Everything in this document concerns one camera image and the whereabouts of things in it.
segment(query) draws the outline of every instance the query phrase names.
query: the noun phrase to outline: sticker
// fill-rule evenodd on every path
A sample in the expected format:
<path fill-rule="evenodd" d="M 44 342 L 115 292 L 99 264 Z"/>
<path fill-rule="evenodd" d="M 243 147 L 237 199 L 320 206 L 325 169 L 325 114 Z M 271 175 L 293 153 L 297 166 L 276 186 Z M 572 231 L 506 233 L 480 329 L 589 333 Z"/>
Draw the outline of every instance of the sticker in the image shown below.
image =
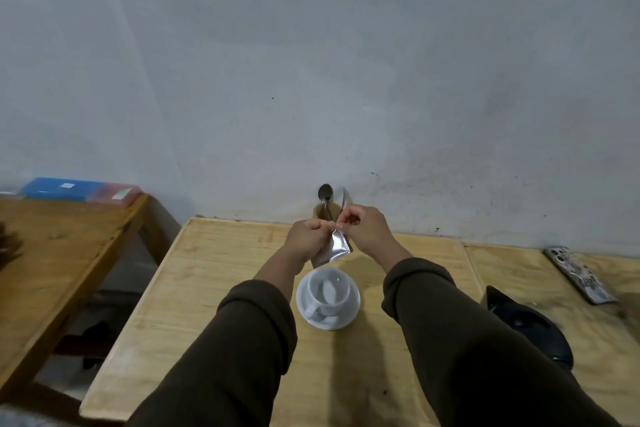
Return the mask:
<path fill-rule="evenodd" d="M 111 199 L 124 199 L 125 196 L 127 196 L 127 194 L 129 194 L 129 191 L 133 189 L 132 187 L 128 187 L 126 189 L 120 189 L 116 194 L 114 194 Z"/>

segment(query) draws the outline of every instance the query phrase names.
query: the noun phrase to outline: dark cloth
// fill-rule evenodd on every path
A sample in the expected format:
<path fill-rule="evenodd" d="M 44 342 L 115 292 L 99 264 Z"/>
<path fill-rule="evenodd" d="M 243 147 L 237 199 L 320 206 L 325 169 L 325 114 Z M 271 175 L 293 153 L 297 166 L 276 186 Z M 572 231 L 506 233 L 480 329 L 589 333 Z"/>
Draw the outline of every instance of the dark cloth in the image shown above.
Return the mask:
<path fill-rule="evenodd" d="M 404 260 L 384 293 L 382 307 L 402 327 L 443 427 L 619 425 L 523 335 L 460 292 L 443 267 Z M 296 342 L 284 295 L 267 282 L 243 282 L 127 425 L 266 426 Z"/>

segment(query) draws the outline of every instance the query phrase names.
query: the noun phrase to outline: phone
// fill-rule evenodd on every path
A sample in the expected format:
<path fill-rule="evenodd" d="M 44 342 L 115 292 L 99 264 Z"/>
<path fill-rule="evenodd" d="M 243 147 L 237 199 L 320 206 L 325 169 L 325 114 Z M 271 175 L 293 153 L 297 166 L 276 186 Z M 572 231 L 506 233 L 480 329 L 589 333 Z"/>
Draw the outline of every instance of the phone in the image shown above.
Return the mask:
<path fill-rule="evenodd" d="M 598 305 L 618 302 L 566 246 L 545 248 L 544 253 L 590 303 Z"/>

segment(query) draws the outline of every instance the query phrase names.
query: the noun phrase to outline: person's right hand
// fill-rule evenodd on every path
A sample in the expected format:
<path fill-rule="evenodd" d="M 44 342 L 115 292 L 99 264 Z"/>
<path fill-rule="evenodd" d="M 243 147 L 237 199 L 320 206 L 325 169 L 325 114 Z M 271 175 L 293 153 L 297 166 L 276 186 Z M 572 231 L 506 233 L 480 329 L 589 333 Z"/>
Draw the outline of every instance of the person's right hand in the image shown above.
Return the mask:
<path fill-rule="evenodd" d="M 385 272 L 413 256 L 396 241 L 385 215 L 373 206 L 350 204 L 340 213 L 335 229 L 353 240 L 358 249 L 378 262 Z"/>

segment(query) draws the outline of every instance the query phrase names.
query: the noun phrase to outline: silver spoon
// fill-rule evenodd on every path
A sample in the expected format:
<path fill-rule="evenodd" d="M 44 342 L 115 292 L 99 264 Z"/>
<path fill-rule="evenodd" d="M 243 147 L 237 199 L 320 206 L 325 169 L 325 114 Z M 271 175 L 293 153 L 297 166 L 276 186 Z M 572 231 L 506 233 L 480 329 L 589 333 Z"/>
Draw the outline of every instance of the silver spoon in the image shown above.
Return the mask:
<path fill-rule="evenodd" d="M 318 189 L 318 199 L 322 201 L 324 215 L 329 217 L 329 221 L 333 221 L 333 218 L 331 216 L 331 212 L 329 211 L 329 206 L 328 206 L 329 201 L 331 201 L 332 197 L 333 197 L 333 188 L 331 187 L 331 185 L 323 184 L 322 186 L 320 186 L 320 189 Z"/>

